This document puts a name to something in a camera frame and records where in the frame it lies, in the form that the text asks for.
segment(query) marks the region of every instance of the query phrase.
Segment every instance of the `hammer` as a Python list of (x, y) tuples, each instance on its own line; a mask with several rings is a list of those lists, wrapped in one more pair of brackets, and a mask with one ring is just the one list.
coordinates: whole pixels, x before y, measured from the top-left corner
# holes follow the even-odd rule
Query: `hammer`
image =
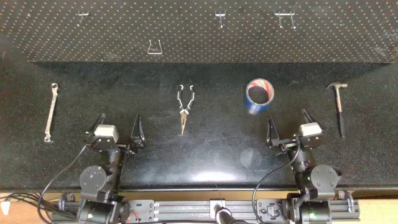
[(337, 109), (338, 109), (338, 124), (340, 128), (340, 137), (345, 138), (345, 128), (344, 128), (344, 120), (343, 120), (343, 110), (341, 109), (341, 101), (340, 101), (340, 93), (339, 88), (347, 88), (347, 83), (334, 82), (330, 84), (327, 88), (335, 87), (336, 90), (336, 100), (337, 100)]

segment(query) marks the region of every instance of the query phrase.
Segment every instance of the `hammer handle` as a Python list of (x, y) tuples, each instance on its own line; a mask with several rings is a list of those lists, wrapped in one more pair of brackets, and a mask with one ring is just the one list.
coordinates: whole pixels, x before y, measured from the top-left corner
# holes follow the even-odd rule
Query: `hammer handle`
[(343, 112), (340, 112), (340, 111), (338, 113), (338, 125), (340, 128), (340, 137), (345, 138), (346, 131), (345, 131), (345, 126), (344, 126)]

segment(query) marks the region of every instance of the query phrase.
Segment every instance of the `silver wrench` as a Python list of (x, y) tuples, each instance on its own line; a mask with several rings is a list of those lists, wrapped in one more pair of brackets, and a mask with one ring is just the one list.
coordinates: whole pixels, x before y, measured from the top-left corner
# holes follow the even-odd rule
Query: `silver wrench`
[(57, 101), (57, 96), (58, 96), (58, 84), (56, 83), (51, 84), (51, 90), (52, 90), (52, 101), (51, 101), (49, 118), (47, 119), (47, 125), (45, 127), (44, 142), (51, 142), (50, 128), (51, 128), (52, 116), (54, 114), (54, 109), (55, 109), (55, 102)]

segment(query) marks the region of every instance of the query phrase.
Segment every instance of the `black speckled countertop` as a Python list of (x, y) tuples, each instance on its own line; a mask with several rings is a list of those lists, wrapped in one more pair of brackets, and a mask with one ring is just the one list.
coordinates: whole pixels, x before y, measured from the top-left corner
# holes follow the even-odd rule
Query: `black speckled countertop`
[[(120, 139), (128, 139), (141, 115), (147, 149), (127, 157), (121, 190), (252, 189), (270, 170), (288, 161), (266, 148), (267, 117), (281, 138), (302, 124), (301, 109), (320, 123), (324, 143), (313, 151), (319, 164), (339, 167), (341, 189), (398, 188), (397, 65), (375, 63), (161, 64), (0, 63), (0, 191), (35, 191), (77, 155), (86, 129), (100, 113)], [(275, 88), (269, 109), (248, 114), (246, 84), (265, 78)], [(341, 90), (347, 138), (338, 135), (331, 82)], [(43, 141), (52, 99), (54, 142)], [(180, 136), (177, 85), (194, 85), (195, 104)], [(101, 164), (86, 151), (50, 190), (76, 191), (80, 172)], [(272, 175), (265, 189), (294, 189), (289, 169)]]

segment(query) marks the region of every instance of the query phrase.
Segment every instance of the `blue tape roll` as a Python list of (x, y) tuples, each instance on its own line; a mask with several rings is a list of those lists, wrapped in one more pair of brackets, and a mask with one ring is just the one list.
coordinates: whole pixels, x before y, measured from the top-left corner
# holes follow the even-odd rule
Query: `blue tape roll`
[[(263, 104), (255, 103), (249, 96), (249, 89), (255, 86), (259, 86), (265, 90), (265, 94), (268, 94), (268, 101)], [(257, 78), (255, 80), (251, 80), (246, 87), (245, 92), (246, 104), (249, 108), (249, 112), (251, 114), (257, 114), (260, 111), (263, 111), (268, 108), (268, 106), (272, 103), (274, 99), (274, 87), (272, 87), (271, 83), (263, 78)]]

